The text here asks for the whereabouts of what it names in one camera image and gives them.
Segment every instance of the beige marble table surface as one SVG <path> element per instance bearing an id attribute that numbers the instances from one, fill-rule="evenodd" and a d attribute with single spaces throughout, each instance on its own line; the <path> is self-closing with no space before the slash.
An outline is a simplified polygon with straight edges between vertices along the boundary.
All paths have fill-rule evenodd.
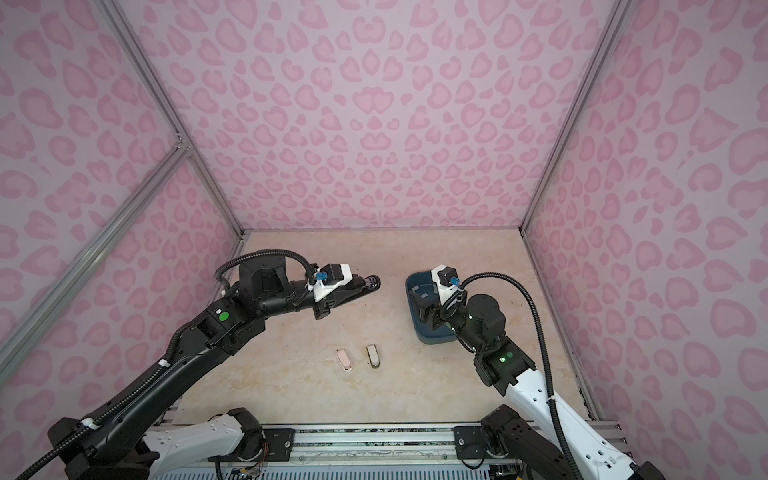
<path id="1" fill-rule="evenodd" d="M 472 355 L 458 342 L 425 345 L 416 338 L 406 299 L 408 275 L 442 263 L 461 278 L 485 271 L 522 282 L 536 302 L 547 339 L 554 387 L 586 418 L 571 365 L 517 230 L 371 230 L 252 233 L 243 252 L 294 250 L 310 262 L 349 263 L 362 276 L 378 275 L 381 289 L 315 321 L 311 310 L 276 316 L 266 332 L 209 372 L 184 395 L 174 423 L 205 422 L 236 407 L 263 423 L 379 423 L 476 421 L 503 398 L 482 384 Z M 301 266 L 288 259 L 292 280 Z M 501 280 L 468 289 L 499 301 L 506 331 L 535 362 L 541 354 L 522 295 Z M 375 343 L 381 367 L 367 363 Z M 336 349 L 346 349 L 344 372 Z"/>

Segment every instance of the robotic arm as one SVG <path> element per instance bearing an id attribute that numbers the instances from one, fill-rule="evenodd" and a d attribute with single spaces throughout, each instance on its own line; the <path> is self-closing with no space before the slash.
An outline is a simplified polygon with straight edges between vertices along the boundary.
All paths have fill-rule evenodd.
<path id="1" fill-rule="evenodd" d="M 303 280 L 289 281 L 286 258 L 305 267 Z M 233 286 L 222 275 L 240 266 Z M 349 265 L 323 268 L 288 250 L 260 250 L 231 260 L 216 273 L 224 285 L 214 301 L 173 335 L 166 354 L 113 399 L 85 419 L 61 419 L 48 430 L 54 449 L 18 478 L 31 478 L 57 456 L 71 480 L 146 480 L 212 455 L 234 453 L 249 460 L 263 453 L 259 422 L 245 409 L 230 410 L 205 424 L 147 432 L 197 380 L 235 355 L 265 330 L 270 316 L 312 308 L 316 319 L 380 287 Z"/>
<path id="2" fill-rule="evenodd" d="M 492 296 L 465 298 L 464 288 L 480 278 L 506 280 L 528 301 L 541 344 L 544 375 L 506 336 L 506 318 Z M 448 326 L 459 342 L 475 354 L 475 370 L 480 380 L 486 386 L 494 386 L 535 421 L 551 441 L 547 442 L 515 410 L 503 405 L 481 421 L 494 455 L 512 454 L 547 480 L 664 480 L 651 463 L 637 465 L 606 442 L 552 389 L 541 322 L 533 300 L 517 280 L 500 273 L 478 273 L 460 283 L 456 269 L 441 265 L 432 271 L 432 282 L 438 290 L 439 303 L 427 303 L 410 293 L 419 305 L 419 319 L 432 329 Z"/>

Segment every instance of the white cable tie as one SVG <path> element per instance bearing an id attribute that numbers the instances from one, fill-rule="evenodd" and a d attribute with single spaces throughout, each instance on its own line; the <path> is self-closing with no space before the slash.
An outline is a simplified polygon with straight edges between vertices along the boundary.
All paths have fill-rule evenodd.
<path id="1" fill-rule="evenodd" d="M 94 422 L 94 420 L 91 417 L 88 417 L 86 419 L 82 419 L 80 421 L 80 423 L 83 426 L 86 426 L 86 427 L 90 428 L 91 430 L 99 430 L 101 428 L 101 425 L 96 425 L 96 423 Z"/>

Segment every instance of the blue bin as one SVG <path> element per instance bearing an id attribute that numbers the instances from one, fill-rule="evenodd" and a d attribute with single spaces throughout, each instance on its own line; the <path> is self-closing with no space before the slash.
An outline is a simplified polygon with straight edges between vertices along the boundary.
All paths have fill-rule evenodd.
<path id="1" fill-rule="evenodd" d="M 427 345 L 456 340 L 456 335 L 447 326 L 444 325 L 437 330 L 432 330 L 429 328 L 429 325 L 419 321 L 419 306 L 408 294 L 416 286 L 418 287 L 415 291 L 417 294 L 423 295 L 426 293 L 427 296 L 424 297 L 424 300 L 433 301 L 439 298 L 435 291 L 435 284 L 432 283 L 432 272 L 414 273 L 406 280 L 406 296 L 408 297 L 408 306 L 411 309 L 411 319 L 413 320 L 413 329 L 416 331 L 416 336 L 422 343 Z"/>

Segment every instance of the pink leopard print wallpaper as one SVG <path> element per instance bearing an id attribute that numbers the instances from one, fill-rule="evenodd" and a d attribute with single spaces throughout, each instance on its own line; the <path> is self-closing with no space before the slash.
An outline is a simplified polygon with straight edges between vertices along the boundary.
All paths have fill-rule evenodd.
<path id="1" fill-rule="evenodd" d="M 634 14 L 532 240 L 599 403 L 670 479 L 768 477 L 768 3 Z"/>
<path id="2" fill-rule="evenodd" d="M 611 0 L 122 6 L 246 228 L 519 225 Z"/>
<path id="3" fill-rule="evenodd" d="M 210 302 L 233 242 L 183 164 L 0 392 L 0 477 L 50 450 L 51 424 L 90 412 L 162 356 Z M 56 459 L 38 475 L 63 471 Z"/>
<path id="4" fill-rule="evenodd" d="M 0 5 L 0 346 L 170 150 L 87 0 Z"/>

